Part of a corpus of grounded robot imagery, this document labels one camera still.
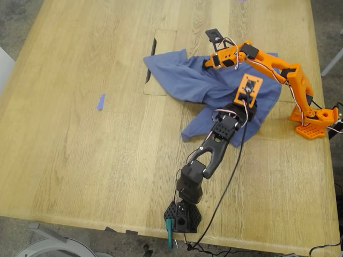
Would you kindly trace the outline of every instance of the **perforated base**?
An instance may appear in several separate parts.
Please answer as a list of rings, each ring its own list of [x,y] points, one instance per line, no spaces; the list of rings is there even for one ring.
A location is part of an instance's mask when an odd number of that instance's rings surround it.
[[[309,124],[306,127],[301,125],[297,126],[295,131],[308,139],[321,138],[325,135],[324,130],[319,129],[317,126],[312,124]]]
[[[196,205],[188,205],[188,209],[189,209],[189,222],[190,222],[190,229],[188,233],[197,233],[198,225],[200,221],[202,220],[202,216]],[[168,209],[165,211],[165,214],[163,217],[166,220],[168,218],[175,219],[175,216],[176,216],[176,204],[174,201],[172,201]]]

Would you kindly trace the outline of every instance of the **chair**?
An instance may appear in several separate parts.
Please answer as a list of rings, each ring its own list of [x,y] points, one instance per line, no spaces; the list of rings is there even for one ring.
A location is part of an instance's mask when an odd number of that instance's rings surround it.
[[[0,47],[0,95],[14,66],[14,60]]]
[[[338,54],[331,60],[331,62],[327,65],[327,67],[321,72],[321,76],[324,77],[327,73],[334,67],[334,65],[339,61],[340,58],[343,56],[343,48],[338,52]]]

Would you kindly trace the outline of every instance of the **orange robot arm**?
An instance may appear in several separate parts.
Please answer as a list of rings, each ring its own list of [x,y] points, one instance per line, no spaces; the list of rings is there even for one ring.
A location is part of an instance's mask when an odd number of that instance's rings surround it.
[[[289,64],[281,58],[269,55],[253,47],[248,40],[243,44],[217,50],[209,60],[204,61],[203,68],[219,69],[234,66],[237,64],[237,54],[238,62],[245,61],[280,84],[289,86],[296,103],[290,119],[302,123],[295,128],[297,133],[308,139],[323,137],[326,127],[333,125],[338,120],[337,107],[320,110],[310,107],[313,90],[299,63]],[[280,69],[281,73],[278,74],[274,68]]]

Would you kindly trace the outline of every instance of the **wooden table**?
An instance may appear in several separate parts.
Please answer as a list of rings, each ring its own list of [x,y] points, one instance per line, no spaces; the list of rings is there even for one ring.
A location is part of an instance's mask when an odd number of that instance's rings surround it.
[[[0,215],[166,237],[176,171],[204,138],[185,143],[180,132],[202,105],[145,84],[142,58],[154,37],[159,51],[209,54],[210,28],[301,62],[323,105],[310,1],[46,0],[0,99]],[[244,145],[204,243],[307,255],[338,242],[329,141],[296,134],[293,106],[284,87]],[[229,146],[203,182],[199,232],[237,153]]]

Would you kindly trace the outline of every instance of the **gray floor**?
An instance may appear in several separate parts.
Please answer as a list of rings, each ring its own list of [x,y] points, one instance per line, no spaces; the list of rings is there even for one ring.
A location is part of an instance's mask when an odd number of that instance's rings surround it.
[[[312,0],[312,10],[316,27],[317,45],[320,67],[325,65],[343,47],[343,36],[339,31],[343,29],[342,0]],[[14,60],[17,59],[30,27],[41,6],[42,0],[0,0],[0,47]],[[337,101],[343,102],[343,59],[323,78],[325,106],[331,108]],[[343,135],[337,135],[330,141],[332,165],[335,182],[343,185],[341,174]],[[28,231],[28,221],[0,217],[0,257],[15,256],[23,247],[39,239],[37,235]],[[206,256],[203,253],[187,252],[185,245],[179,242],[180,250],[169,251],[166,240],[159,238],[125,235],[115,232],[96,231],[46,224],[63,236],[78,239],[90,244],[92,250],[106,252],[113,256],[143,256],[143,245],[149,244],[154,251],[153,256]],[[225,247],[204,245],[212,252],[228,250]],[[274,256],[271,253],[249,252],[237,253],[234,256]]]

